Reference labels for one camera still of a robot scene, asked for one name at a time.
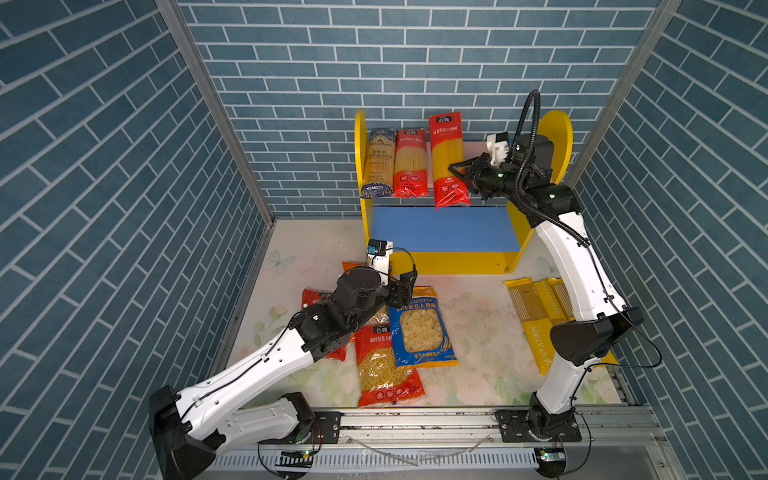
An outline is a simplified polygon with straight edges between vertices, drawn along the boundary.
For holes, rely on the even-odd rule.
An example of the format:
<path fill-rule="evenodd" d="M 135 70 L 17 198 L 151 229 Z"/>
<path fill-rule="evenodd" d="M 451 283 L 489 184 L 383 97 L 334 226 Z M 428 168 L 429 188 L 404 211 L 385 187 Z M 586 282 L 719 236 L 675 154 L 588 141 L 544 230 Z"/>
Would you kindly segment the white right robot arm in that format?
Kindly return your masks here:
<path fill-rule="evenodd" d="M 601 364 L 620 337 L 641 323 L 608 280 L 587 237 L 572 189 L 555 184 L 534 160 L 533 139 L 514 142 L 503 161 L 490 153 L 449 166 L 472 194 L 502 197 L 520 210 L 544 242 L 561 274 L 574 319 L 550 331 L 555 355 L 527 415 L 531 434 L 543 441 L 563 435 L 575 423 L 574 401 L 588 371 Z"/>

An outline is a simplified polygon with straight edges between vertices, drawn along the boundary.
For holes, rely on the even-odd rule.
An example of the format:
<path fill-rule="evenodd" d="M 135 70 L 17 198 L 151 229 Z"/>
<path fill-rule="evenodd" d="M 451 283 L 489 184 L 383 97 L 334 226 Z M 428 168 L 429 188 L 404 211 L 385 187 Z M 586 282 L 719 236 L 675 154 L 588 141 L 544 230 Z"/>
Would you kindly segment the red spaghetti bag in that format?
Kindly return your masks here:
<path fill-rule="evenodd" d="M 393 194 L 395 198 L 428 195 L 426 132 L 404 129 L 397 134 Z"/>
<path fill-rule="evenodd" d="M 448 191 L 448 178 L 452 175 L 448 166 L 465 160 L 461 114 L 433 115 L 429 128 L 435 208 L 469 206 L 469 194 Z"/>

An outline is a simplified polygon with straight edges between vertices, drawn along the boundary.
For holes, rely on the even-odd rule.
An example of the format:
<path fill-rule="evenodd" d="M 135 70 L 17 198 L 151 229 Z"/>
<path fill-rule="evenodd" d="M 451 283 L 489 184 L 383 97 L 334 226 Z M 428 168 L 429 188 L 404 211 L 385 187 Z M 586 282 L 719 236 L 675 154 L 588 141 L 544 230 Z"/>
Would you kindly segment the blue elbow pasta bag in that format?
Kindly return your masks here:
<path fill-rule="evenodd" d="M 388 314 L 397 369 L 459 365 L 432 287 L 415 287 L 410 303 Z"/>

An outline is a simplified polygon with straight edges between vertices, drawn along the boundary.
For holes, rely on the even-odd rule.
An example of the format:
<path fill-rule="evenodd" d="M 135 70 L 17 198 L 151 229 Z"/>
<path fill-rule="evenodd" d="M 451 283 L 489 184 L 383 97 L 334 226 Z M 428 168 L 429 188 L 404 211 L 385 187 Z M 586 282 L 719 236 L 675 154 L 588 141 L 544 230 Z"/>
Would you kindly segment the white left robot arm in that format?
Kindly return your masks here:
<path fill-rule="evenodd" d="M 344 272 L 329 297 L 295 313 L 255 353 L 181 391 L 166 385 L 148 398 L 148 428 L 165 479 L 193 479 L 229 450 L 263 440 L 303 439 L 314 413 L 298 392 L 237 411 L 279 380 L 325 358 L 383 307 L 403 307 L 418 273 L 398 278 L 372 267 Z"/>

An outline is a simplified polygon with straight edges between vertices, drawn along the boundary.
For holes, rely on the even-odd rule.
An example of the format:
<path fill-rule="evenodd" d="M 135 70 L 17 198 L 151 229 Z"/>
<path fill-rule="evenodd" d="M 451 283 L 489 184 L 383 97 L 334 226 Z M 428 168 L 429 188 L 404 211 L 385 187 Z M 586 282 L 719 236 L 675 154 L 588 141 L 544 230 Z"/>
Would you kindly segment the dark blue spaghetti bag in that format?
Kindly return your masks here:
<path fill-rule="evenodd" d="M 395 129 L 381 128 L 370 132 L 363 165 L 361 198 L 375 199 L 393 194 L 396 141 Z"/>

